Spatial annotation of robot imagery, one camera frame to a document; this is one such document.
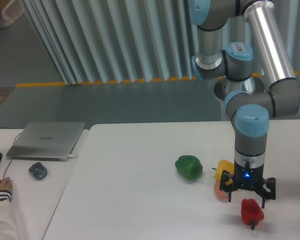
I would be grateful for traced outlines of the person's hand on mouse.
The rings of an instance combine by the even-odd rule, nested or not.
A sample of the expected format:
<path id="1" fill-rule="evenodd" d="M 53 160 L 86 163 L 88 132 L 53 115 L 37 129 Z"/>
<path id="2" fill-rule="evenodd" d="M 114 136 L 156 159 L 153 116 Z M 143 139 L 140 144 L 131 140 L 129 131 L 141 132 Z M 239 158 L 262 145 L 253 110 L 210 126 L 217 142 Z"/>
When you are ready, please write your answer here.
<path id="1" fill-rule="evenodd" d="M 5 177 L 0 179 L 0 192 L 10 192 L 13 193 L 13 181 L 10 177 Z"/>

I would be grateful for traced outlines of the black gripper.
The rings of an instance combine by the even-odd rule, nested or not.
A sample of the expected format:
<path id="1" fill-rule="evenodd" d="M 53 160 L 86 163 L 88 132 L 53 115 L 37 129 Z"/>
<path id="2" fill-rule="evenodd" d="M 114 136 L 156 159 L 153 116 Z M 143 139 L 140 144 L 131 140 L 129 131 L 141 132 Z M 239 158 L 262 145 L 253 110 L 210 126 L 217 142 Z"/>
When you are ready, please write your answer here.
<path id="1" fill-rule="evenodd" d="M 276 178 L 263 178 L 264 164 L 251 168 L 241 166 L 234 162 L 234 174 L 226 170 L 222 172 L 219 189 L 228 194 L 228 201 L 232 201 L 232 192 L 238 189 L 255 191 L 261 198 L 261 208 L 265 207 L 267 200 L 276 199 Z"/>

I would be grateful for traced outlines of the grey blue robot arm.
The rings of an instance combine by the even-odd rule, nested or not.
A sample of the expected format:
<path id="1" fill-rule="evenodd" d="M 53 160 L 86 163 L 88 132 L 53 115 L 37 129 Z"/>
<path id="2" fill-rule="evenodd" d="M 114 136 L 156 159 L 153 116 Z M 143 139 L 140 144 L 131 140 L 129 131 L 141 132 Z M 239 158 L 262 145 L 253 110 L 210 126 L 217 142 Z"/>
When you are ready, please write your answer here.
<path id="1" fill-rule="evenodd" d="M 198 29 L 199 48 L 192 57 L 197 79 L 225 76 L 234 83 L 252 81 L 253 51 L 242 42 L 220 47 L 220 30 L 241 16 L 256 40 L 261 66 L 269 80 L 267 92 L 235 88 L 224 108 L 235 133 L 234 172 L 224 170 L 220 190 L 230 195 L 243 189 L 264 201 L 276 198 L 275 178 L 263 177 L 270 119 L 300 114 L 300 83 L 289 60 L 271 0 L 191 0 L 190 20 Z"/>

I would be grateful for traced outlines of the white striped sleeve forearm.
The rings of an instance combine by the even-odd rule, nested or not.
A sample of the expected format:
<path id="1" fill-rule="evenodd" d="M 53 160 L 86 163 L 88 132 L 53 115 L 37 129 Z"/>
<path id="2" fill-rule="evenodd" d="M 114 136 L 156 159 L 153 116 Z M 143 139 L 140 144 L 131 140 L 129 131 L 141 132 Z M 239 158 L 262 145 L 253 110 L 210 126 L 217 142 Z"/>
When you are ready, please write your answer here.
<path id="1" fill-rule="evenodd" d="M 20 239 L 11 198 L 10 191 L 0 190 L 0 240 Z"/>

